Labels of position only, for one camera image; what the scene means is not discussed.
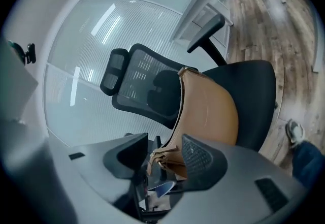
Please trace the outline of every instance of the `blue jeans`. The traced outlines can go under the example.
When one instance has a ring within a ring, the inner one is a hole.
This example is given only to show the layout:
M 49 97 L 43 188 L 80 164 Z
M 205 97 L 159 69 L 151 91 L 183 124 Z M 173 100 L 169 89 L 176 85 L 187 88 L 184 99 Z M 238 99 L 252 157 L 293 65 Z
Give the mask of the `blue jeans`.
M 325 157 L 316 146 L 303 141 L 294 149 L 292 175 L 306 188 L 311 188 L 325 166 Z

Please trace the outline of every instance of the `mesh backrest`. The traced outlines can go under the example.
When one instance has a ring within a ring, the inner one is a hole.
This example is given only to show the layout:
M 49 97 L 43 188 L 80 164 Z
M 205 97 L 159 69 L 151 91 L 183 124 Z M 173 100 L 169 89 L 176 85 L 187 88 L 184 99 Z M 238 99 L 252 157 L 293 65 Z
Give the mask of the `mesh backrest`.
M 115 108 L 137 113 L 173 128 L 180 106 L 177 72 L 184 67 L 141 44 L 129 51 L 130 60 L 117 95 Z

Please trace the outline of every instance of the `tan leather bag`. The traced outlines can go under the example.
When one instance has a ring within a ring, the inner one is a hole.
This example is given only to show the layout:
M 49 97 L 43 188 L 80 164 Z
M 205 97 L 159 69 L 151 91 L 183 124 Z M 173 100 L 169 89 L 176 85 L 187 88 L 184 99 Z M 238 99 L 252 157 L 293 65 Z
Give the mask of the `tan leather bag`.
M 235 145 L 237 140 L 238 114 L 228 91 L 191 68 L 182 68 L 178 75 L 181 82 L 178 118 L 169 140 L 152 152 L 147 168 L 149 175 L 152 164 L 158 163 L 167 171 L 187 177 L 181 154 L 183 134 L 230 145 Z

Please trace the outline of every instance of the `shoe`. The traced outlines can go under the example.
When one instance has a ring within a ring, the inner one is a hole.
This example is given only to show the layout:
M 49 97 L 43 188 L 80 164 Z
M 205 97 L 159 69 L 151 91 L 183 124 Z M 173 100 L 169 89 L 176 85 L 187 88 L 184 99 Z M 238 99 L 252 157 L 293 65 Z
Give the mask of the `shoe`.
M 306 139 L 303 126 L 292 119 L 285 125 L 285 132 L 290 141 L 290 148 L 295 148 Z

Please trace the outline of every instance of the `wooden floor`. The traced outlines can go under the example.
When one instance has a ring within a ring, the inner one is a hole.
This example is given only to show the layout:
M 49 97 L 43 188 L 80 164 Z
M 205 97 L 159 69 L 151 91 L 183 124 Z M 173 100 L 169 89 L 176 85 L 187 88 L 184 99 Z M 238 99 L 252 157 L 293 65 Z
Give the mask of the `wooden floor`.
M 308 140 L 325 153 L 325 71 L 311 71 L 314 25 L 307 0 L 229 0 L 231 27 L 229 58 L 265 59 L 272 63 L 277 81 L 269 134 L 260 153 L 291 172 L 291 153 L 285 124 L 302 123 Z

